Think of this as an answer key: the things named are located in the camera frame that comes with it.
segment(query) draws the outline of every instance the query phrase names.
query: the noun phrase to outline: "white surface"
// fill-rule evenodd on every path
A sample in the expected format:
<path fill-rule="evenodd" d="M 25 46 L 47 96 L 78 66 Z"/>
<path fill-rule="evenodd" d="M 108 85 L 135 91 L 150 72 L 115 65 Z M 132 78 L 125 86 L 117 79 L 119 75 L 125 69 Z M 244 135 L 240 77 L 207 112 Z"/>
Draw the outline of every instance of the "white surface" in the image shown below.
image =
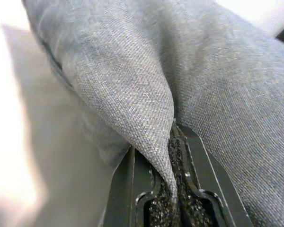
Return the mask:
<path fill-rule="evenodd" d="M 284 27 L 284 0 L 218 2 L 270 35 Z M 33 219 L 41 205 L 36 226 L 97 222 L 112 170 L 82 137 L 74 103 L 29 32 L 20 1 L 0 1 L 0 227 Z"/>

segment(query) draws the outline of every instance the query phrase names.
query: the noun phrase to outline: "gray fabric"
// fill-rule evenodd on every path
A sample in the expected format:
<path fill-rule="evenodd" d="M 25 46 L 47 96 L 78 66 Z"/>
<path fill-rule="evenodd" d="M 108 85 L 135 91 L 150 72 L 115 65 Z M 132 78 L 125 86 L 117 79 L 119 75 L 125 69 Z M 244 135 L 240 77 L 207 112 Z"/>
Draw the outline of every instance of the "gray fabric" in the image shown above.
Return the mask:
<path fill-rule="evenodd" d="M 173 118 L 226 168 L 255 226 L 284 226 L 284 44 L 202 0 L 26 0 L 111 165 L 136 146 L 176 192 Z"/>

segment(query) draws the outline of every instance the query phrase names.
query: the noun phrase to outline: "dark gray fabric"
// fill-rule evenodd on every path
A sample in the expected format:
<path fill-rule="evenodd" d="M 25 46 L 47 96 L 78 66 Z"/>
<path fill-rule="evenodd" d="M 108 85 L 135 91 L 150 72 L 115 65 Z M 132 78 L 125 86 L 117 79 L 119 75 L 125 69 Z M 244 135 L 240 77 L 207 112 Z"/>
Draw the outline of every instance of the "dark gray fabric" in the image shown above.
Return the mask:
<path fill-rule="evenodd" d="M 129 143 L 176 195 L 173 118 L 226 168 L 255 226 L 284 226 L 284 44 L 202 0 L 26 0 L 32 29 L 89 108 L 101 155 Z"/>

